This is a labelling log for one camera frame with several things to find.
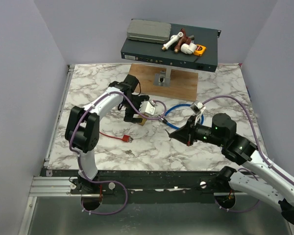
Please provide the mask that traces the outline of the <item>brass padlock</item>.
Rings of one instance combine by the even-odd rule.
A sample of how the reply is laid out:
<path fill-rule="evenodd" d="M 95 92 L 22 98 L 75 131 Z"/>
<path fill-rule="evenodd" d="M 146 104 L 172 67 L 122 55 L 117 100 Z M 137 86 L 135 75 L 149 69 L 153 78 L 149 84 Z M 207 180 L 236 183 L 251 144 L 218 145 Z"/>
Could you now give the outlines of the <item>brass padlock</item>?
<path fill-rule="evenodd" d="M 145 123 L 146 123 L 147 119 L 146 118 L 143 118 L 141 122 L 139 122 L 138 124 L 141 125 L 141 126 L 144 126 Z"/>

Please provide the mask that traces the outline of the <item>dark blue network switch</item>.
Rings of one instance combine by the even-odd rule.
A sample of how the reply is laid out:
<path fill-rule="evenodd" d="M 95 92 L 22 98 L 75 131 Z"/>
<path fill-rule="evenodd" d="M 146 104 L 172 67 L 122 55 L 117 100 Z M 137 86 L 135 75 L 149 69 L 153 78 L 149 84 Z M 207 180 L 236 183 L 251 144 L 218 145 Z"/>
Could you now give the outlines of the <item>dark blue network switch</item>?
<path fill-rule="evenodd" d="M 168 50 L 163 51 L 163 44 L 133 41 L 126 38 L 121 49 L 121 57 L 132 61 L 214 72 L 218 65 L 218 38 L 220 31 L 182 24 L 170 24 L 170 38 L 184 28 L 188 37 L 194 35 L 195 39 L 192 40 L 192 43 L 207 47 L 204 54 L 199 57 L 193 54 L 185 54 L 181 51 L 175 53 L 174 47 L 177 42 Z"/>

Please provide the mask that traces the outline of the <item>wooden base board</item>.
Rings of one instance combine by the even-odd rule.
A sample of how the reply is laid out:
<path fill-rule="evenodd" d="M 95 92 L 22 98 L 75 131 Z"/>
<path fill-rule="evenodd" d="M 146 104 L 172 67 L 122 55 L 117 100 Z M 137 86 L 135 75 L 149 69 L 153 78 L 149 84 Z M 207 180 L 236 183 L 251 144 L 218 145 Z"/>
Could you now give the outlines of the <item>wooden base board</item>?
<path fill-rule="evenodd" d="M 135 91 L 144 94 L 162 96 L 185 101 L 195 101 L 197 97 L 198 73 L 171 69 L 169 87 L 154 86 L 155 74 L 171 68 L 161 68 L 142 64 L 132 64 L 129 74 L 135 76 L 141 84 Z"/>

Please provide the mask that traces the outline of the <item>red cable padlock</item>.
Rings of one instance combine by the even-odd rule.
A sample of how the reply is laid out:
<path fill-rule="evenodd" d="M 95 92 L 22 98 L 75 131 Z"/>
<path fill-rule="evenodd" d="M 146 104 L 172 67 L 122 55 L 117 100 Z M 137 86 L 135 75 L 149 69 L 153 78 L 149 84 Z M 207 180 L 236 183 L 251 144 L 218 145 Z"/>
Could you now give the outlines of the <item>red cable padlock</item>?
<path fill-rule="evenodd" d="M 100 132 L 100 134 L 103 135 L 103 136 L 106 136 L 108 138 L 112 138 L 112 139 L 116 139 L 116 140 L 121 140 L 123 142 L 129 142 L 129 139 L 131 137 L 129 135 L 123 135 L 122 137 L 115 137 L 115 136 L 111 136 L 111 135 L 105 134 L 103 132 Z"/>

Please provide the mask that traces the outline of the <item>white pvc elbow fitting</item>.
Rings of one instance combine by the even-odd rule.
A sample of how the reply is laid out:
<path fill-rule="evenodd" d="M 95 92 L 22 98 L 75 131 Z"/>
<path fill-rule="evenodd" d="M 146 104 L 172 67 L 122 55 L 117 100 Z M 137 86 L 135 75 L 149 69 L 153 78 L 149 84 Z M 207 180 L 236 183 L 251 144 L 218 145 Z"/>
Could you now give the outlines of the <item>white pvc elbow fitting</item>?
<path fill-rule="evenodd" d="M 185 53 L 185 54 L 193 54 L 197 49 L 197 45 L 194 43 L 184 43 L 181 47 L 180 47 L 180 51 Z"/>

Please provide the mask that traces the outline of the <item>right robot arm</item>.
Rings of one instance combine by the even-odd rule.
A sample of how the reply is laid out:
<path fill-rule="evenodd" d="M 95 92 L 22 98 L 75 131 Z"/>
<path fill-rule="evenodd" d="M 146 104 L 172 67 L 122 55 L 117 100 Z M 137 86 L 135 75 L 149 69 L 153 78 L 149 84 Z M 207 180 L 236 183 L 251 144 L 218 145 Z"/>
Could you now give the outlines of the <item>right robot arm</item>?
<path fill-rule="evenodd" d="M 277 209 L 284 219 L 294 225 L 294 177 L 265 156 L 259 147 L 236 133 L 237 125 L 229 115 L 213 116 L 212 126 L 195 123 L 191 116 L 186 124 L 169 134 L 187 146 L 202 141 L 221 147 L 226 159 L 241 165 L 264 180 L 248 179 L 230 167 L 224 167 L 216 179 L 216 187 L 222 192 L 230 188 L 253 196 Z"/>

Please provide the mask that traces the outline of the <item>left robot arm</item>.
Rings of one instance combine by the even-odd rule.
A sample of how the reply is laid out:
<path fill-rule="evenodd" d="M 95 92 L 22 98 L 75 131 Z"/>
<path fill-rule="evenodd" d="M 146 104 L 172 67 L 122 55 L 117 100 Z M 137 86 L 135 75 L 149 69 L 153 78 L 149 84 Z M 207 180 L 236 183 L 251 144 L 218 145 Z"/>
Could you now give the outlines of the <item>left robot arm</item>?
<path fill-rule="evenodd" d="M 84 178 L 82 188 L 87 193 L 98 190 L 98 173 L 94 157 L 94 148 L 99 141 L 99 124 L 101 119 L 114 107 L 125 107 L 124 121 L 141 123 L 141 117 L 134 117 L 142 103 L 149 100 L 148 95 L 136 95 L 134 91 L 140 86 L 139 80 L 127 75 L 122 82 L 114 81 L 107 90 L 92 103 L 84 107 L 74 106 L 69 115 L 65 139 L 70 149 L 77 151 L 80 163 L 79 175 Z"/>

